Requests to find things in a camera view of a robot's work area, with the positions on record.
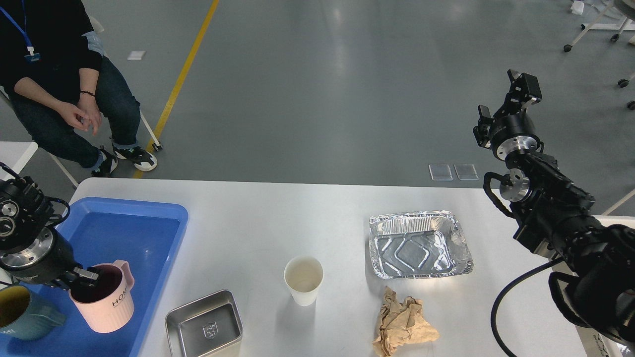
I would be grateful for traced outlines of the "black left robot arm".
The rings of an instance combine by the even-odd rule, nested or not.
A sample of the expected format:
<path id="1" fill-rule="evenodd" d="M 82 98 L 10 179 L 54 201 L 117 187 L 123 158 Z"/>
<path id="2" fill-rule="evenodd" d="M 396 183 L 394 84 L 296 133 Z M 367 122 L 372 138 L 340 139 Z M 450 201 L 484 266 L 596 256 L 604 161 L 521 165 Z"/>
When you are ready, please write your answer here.
<path id="1" fill-rule="evenodd" d="M 56 225 L 69 216 L 64 200 L 42 193 L 30 177 L 4 163 L 11 178 L 0 185 L 1 268 L 19 282 L 70 290 L 96 287 L 101 271 L 83 267 Z"/>

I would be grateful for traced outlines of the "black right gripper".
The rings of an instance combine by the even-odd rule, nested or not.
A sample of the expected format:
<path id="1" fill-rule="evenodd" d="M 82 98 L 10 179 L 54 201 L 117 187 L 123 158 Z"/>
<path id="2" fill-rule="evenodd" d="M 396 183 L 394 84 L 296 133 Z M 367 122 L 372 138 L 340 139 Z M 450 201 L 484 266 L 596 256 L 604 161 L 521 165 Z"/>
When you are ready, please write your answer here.
<path id="1" fill-rule="evenodd" d="M 508 69 L 507 75 L 510 88 L 495 119 L 487 106 L 478 105 L 478 124 L 473 128 L 478 145 L 492 151 L 498 160 L 515 151 L 537 151 L 540 146 L 533 121 L 527 113 L 519 113 L 542 100 L 538 78 L 513 69 Z"/>

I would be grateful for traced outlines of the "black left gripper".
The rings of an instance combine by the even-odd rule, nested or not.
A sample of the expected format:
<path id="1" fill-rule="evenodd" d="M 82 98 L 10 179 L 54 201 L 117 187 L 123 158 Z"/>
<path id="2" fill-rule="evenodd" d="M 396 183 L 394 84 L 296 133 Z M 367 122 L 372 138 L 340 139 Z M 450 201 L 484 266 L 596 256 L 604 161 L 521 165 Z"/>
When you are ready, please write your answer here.
<path id="1" fill-rule="evenodd" d="M 21 282 L 60 289 L 94 288 L 101 278 L 97 267 L 82 269 L 72 246 L 57 230 L 46 227 L 26 249 L 2 253 L 0 266 Z"/>

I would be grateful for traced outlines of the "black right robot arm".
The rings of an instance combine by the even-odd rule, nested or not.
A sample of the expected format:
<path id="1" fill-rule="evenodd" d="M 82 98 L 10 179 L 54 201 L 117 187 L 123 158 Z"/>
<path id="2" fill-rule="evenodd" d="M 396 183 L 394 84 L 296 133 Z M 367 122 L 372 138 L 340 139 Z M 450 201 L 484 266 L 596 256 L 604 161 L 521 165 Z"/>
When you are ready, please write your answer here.
<path id="1" fill-rule="evenodd" d="M 473 134 L 479 147 L 493 152 L 508 172 L 484 174 L 483 190 L 507 217 L 515 219 L 514 239 L 549 259 L 516 278 L 499 293 L 490 323 L 502 351 L 497 312 L 504 296 L 526 278 L 565 263 L 571 274 L 551 273 L 552 299 L 569 321 L 634 348 L 635 234 L 622 224 L 604 226 L 590 215 L 594 197 L 562 174 L 557 160 L 544 153 L 527 108 L 542 99 L 534 75 L 508 70 L 510 88 L 494 115 L 478 107 Z"/>

